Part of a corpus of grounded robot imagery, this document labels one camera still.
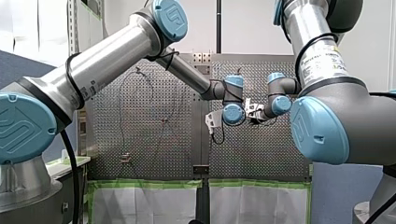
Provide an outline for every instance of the metal pole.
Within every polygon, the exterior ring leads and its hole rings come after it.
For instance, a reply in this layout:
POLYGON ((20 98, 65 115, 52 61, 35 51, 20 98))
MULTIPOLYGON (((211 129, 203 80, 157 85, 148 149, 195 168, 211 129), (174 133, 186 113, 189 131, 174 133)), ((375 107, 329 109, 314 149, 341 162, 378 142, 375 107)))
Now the metal pole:
POLYGON ((217 6, 216 34, 216 53, 221 53, 221 0, 218 0, 217 6))

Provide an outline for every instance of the white wall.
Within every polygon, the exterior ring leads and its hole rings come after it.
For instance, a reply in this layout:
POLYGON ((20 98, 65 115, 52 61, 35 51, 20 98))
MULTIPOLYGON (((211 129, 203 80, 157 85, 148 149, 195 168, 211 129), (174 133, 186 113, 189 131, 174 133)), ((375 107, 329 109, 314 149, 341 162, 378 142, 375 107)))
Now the white wall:
MULTIPOLYGON (((146 0, 105 0, 105 27, 109 35, 128 24, 129 16, 143 7, 146 0)), ((172 47, 178 51, 209 52, 216 49, 216 1, 180 0, 188 21, 187 36, 172 47)))
MULTIPOLYGON (((365 0, 358 24, 340 46, 350 75, 362 79, 369 91, 387 91, 389 87, 392 2, 365 0)), ((292 54, 282 30, 272 24, 273 11, 274 1, 223 1, 222 51, 292 54)))
MULTIPOLYGON (((369 91, 387 91, 396 59, 391 57, 392 0, 365 0, 355 29, 340 49, 349 73, 361 78, 369 91)), ((106 0, 105 25, 113 34, 145 0, 106 0)), ((187 36, 173 46, 181 52, 216 51, 216 1, 180 0, 189 20, 187 36)), ((292 54, 279 27, 272 24, 274 0, 227 0, 222 10, 222 52, 243 54, 292 54)))

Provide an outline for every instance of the silver arm segment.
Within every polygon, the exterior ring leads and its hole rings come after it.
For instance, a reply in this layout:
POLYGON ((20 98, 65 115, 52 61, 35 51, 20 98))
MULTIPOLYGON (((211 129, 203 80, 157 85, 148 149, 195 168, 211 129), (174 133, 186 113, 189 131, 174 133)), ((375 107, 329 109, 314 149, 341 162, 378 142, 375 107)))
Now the silver arm segment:
POLYGON ((175 77, 182 80, 198 93, 205 93, 210 88, 210 81, 177 54, 174 54, 172 57, 172 52, 173 50, 171 48, 166 48, 166 50, 163 51, 162 56, 169 56, 160 57, 156 62, 164 68, 169 64, 168 70, 175 75, 175 77))
POLYGON ((178 54, 171 55, 173 52, 170 47, 166 48, 156 62, 201 94, 204 100, 222 100, 224 98, 223 85, 219 85, 218 81, 211 82, 178 54))

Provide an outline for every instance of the robotic arm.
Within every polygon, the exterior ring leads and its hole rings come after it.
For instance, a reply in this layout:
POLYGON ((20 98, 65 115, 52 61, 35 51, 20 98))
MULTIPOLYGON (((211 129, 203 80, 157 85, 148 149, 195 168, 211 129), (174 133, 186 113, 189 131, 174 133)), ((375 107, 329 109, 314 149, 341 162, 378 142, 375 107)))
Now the robotic arm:
POLYGON ((362 1, 349 0, 289 0, 277 7, 275 22, 283 23, 290 36, 301 88, 272 74, 269 104, 254 114, 250 110, 249 117, 268 120, 290 109, 294 143, 312 161, 396 163, 396 102, 371 96, 348 73, 337 46, 339 36, 355 25, 361 7, 362 1), (296 93, 291 105, 284 95, 296 93))
POLYGON ((0 222, 62 223, 62 184, 50 179, 41 154, 76 110, 143 58, 169 69, 204 100, 241 106, 241 77, 209 81, 167 47, 186 35, 187 26, 178 1, 155 0, 65 66, 0 90, 0 222))

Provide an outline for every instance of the white cloth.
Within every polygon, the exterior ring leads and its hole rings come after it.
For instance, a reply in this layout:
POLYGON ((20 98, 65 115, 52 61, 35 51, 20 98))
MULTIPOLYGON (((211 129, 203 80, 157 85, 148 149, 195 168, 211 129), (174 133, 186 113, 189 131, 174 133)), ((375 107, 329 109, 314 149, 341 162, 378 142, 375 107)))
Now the white cloth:
POLYGON ((97 189, 92 224, 187 224, 195 202, 196 189, 97 189))
POLYGON ((210 187, 214 224, 306 224, 308 189, 210 187))

